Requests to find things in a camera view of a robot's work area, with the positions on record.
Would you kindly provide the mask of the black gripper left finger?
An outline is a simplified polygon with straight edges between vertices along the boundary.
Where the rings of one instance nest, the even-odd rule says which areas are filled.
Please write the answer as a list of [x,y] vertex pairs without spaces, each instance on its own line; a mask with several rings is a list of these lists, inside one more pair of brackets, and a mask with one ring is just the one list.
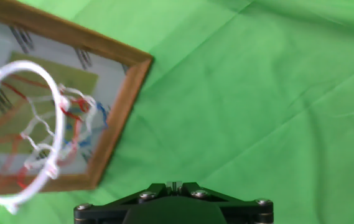
[[136,192],[106,205],[83,203],[73,210],[74,224],[117,223],[123,220],[130,208],[161,197],[170,196],[175,189],[174,182],[151,184],[147,189]]

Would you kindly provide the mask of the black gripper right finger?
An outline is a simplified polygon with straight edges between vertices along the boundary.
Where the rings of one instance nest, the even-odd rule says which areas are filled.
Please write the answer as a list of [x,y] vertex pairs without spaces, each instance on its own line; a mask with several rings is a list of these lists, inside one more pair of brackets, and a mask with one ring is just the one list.
[[196,182],[174,182],[174,195],[210,202],[221,210],[228,223],[274,223],[274,204],[270,199],[244,201],[201,187]]

